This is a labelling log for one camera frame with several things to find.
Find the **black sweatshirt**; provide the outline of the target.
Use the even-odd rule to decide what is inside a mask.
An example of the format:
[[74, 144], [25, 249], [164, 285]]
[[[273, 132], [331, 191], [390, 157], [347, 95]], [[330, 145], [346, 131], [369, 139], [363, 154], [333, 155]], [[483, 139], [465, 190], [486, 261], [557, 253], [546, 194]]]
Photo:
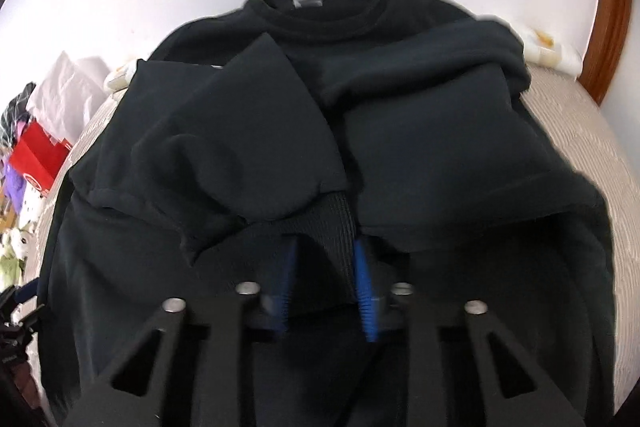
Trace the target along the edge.
[[248, 0], [175, 30], [128, 87], [153, 124], [126, 117], [122, 159], [79, 182], [91, 205], [175, 232], [195, 283], [68, 414], [165, 300], [218, 296], [296, 239], [285, 330], [253, 343], [254, 426], [387, 426], [352, 275], [365, 239], [437, 309], [484, 301], [581, 426], [608, 425], [608, 210], [529, 114], [529, 85], [509, 28], [442, 0]]

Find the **red paper bag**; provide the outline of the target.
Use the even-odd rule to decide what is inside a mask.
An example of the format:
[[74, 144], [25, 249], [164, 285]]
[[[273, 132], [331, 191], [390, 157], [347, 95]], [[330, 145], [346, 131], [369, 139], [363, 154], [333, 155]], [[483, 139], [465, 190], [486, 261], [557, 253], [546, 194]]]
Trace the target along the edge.
[[18, 139], [9, 164], [41, 195], [47, 196], [71, 148], [66, 140], [56, 141], [37, 121], [32, 121]]

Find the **striped beige mattress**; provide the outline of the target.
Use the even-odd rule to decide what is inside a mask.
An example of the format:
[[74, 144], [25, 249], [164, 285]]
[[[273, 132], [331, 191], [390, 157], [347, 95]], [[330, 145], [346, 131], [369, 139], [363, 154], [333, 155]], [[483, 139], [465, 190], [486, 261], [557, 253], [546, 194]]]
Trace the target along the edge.
[[[530, 75], [523, 98], [529, 114], [608, 203], [617, 303], [614, 402], [622, 405], [639, 377], [639, 181], [583, 87], [540, 67]], [[140, 130], [155, 120], [131, 90], [111, 94], [68, 155], [38, 225], [40, 293], [50, 306], [38, 343], [40, 381], [57, 421], [160, 299], [195, 283], [175, 232], [91, 205], [79, 182], [100, 159], [122, 159], [130, 140], [126, 117]]]

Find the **white plastic bag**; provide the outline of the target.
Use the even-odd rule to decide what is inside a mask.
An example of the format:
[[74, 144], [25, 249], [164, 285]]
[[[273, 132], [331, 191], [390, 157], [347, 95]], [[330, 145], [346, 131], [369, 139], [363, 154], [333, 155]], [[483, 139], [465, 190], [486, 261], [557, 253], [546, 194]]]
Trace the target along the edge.
[[104, 80], [109, 73], [99, 57], [74, 62], [62, 52], [29, 95], [28, 113], [56, 141], [75, 144], [107, 99]]

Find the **plaid dark cloth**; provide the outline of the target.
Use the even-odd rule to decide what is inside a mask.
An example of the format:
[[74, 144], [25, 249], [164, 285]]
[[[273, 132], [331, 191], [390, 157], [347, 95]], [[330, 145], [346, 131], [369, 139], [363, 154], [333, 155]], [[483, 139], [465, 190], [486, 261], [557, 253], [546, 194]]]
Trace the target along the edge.
[[35, 87], [35, 83], [27, 83], [23, 91], [12, 98], [2, 112], [0, 128], [2, 147], [13, 148], [17, 143], [17, 125], [28, 124], [32, 120], [32, 115], [27, 110], [27, 103]]

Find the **white patterned pillow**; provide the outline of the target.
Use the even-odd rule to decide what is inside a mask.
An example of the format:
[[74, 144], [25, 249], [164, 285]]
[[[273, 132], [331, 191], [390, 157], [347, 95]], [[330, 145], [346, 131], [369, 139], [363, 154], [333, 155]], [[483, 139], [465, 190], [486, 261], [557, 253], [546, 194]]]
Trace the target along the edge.
[[[513, 23], [510, 27], [522, 42], [526, 63], [553, 69], [574, 78], [582, 73], [582, 56], [571, 46], [560, 43], [546, 32], [523, 24]], [[110, 72], [104, 79], [104, 89], [112, 93], [127, 89], [136, 73], [137, 64], [138, 60], [128, 61]]]

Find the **brown wooden door frame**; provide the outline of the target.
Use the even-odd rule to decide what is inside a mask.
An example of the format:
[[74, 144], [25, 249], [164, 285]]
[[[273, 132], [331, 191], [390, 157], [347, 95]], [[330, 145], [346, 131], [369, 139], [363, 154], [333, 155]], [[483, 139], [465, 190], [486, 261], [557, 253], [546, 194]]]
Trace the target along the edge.
[[623, 54], [632, 0], [598, 0], [596, 16], [578, 82], [600, 106]]

